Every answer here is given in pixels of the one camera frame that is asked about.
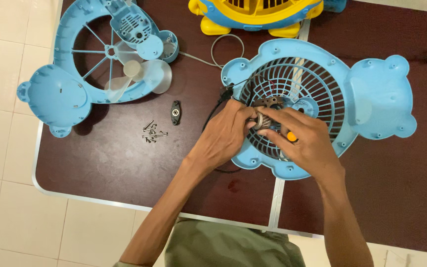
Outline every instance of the dark brown table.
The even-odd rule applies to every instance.
[[[63,2],[62,12],[72,3]],[[174,32],[181,51],[210,58],[216,39],[200,31],[200,16],[186,1],[138,1],[160,29]],[[109,17],[90,23],[109,40]],[[232,30],[245,42],[245,58],[272,39],[267,31]],[[95,37],[80,33],[76,44],[94,48]],[[351,1],[344,12],[324,12],[311,20],[309,41],[352,66],[364,58],[400,54],[410,61],[412,137],[371,141],[358,137],[341,157],[347,169],[347,191],[368,242],[427,251],[427,12]],[[217,44],[219,63],[239,56],[233,38]],[[77,56],[81,73],[100,59]],[[200,135],[222,85],[220,70],[179,55],[170,64],[171,88],[123,104],[93,105],[90,116],[65,138],[53,137],[40,125],[34,184],[46,194],[150,210],[174,176],[182,158]],[[89,82],[104,84],[107,70],[93,72]],[[180,100],[181,123],[170,122],[170,106]],[[169,136],[157,143],[141,139],[142,127],[155,120]],[[231,162],[221,167],[234,170]],[[323,210],[313,178],[276,179],[261,166],[234,174],[214,172],[195,189],[182,216],[245,227],[321,235]]]

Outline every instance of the bear ear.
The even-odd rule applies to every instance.
[[[399,55],[393,55],[388,57],[385,60],[385,65],[383,67],[385,68],[385,71],[388,70],[398,77],[406,76],[409,72],[408,61],[406,60],[406,58]]]

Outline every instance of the gray cable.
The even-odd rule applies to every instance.
[[[241,49],[242,49],[242,51],[241,51],[241,56],[240,56],[240,57],[241,57],[241,58],[243,58],[243,54],[245,54],[245,45],[244,45],[243,41],[240,39],[240,37],[238,37],[238,36],[236,36],[236,35],[234,35],[234,34],[224,34],[224,35],[221,35],[221,36],[219,36],[219,37],[218,37],[218,38],[213,42],[213,44],[212,44],[212,48],[210,48],[210,56],[212,57],[212,60],[214,61],[214,62],[213,62],[214,64],[211,64],[210,62],[207,62],[207,61],[202,60],[202,59],[200,59],[200,58],[196,58],[196,57],[194,57],[194,56],[192,56],[192,55],[189,55],[189,54],[184,53],[184,52],[181,52],[181,51],[179,51],[179,54],[184,55],[184,56],[186,56],[186,57],[188,57],[188,58],[192,58],[192,59],[198,60],[198,61],[200,61],[200,62],[202,62],[202,63],[205,63],[205,64],[207,64],[207,65],[209,65],[209,66],[219,67],[220,69],[222,69],[224,65],[219,65],[219,64],[215,61],[215,58],[213,57],[213,56],[214,56],[214,54],[213,54],[213,51],[214,51],[214,50],[213,50],[213,47],[214,47],[214,46],[215,46],[215,44],[218,42],[218,40],[222,39],[223,37],[227,37],[227,36],[235,37],[236,39],[238,39],[238,40],[240,41],[240,43],[241,43]]]

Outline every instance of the white tile floor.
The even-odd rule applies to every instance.
[[[32,185],[39,121],[17,100],[16,87],[50,62],[59,1],[0,0],[0,267],[110,267],[147,215],[49,197]],[[427,2],[419,0],[387,3],[427,9]],[[323,240],[290,240],[299,245],[308,266],[329,266]],[[376,266],[405,266],[407,257],[408,267],[427,266],[424,252],[369,247]],[[164,266],[163,256],[156,266]]]

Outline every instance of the yellow plastic base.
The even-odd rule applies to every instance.
[[[200,29],[206,35],[223,35],[230,33],[230,31],[232,30],[232,28],[227,28],[215,24],[207,17],[202,18],[202,21],[200,22]]]
[[[296,24],[293,24],[291,26],[284,27],[284,28],[269,29],[268,32],[270,32],[272,36],[276,36],[276,37],[294,38],[298,35],[300,27],[301,26],[298,22]]]

